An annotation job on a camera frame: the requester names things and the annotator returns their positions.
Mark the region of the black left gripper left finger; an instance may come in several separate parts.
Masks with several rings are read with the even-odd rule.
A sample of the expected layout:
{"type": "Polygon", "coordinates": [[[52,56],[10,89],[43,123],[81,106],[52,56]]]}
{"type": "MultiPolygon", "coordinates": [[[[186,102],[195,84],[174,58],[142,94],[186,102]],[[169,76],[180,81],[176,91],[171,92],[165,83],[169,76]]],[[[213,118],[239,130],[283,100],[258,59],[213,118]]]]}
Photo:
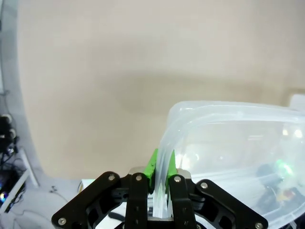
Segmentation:
{"type": "Polygon", "coordinates": [[[51,218],[56,229],[94,229],[115,208],[127,204],[125,228],[147,228],[147,198],[153,193],[158,150],[145,168],[133,168],[120,177],[113,171],[100,175],[51,218]]]}

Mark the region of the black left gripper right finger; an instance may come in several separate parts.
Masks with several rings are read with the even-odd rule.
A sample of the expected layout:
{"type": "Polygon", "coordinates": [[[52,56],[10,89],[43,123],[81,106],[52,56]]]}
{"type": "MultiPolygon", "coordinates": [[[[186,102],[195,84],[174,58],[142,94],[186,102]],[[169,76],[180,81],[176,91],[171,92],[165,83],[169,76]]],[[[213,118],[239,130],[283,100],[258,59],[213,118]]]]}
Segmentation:
{"type": "Polygon", "coordinates": [[[172,201],[176,229],[203,229],[195,217],[215,229],[266,229],[268,221],[208,179],[194,183],[189,176],[178,174],[175,153],[171,152],[167,185],[172,201]]]}

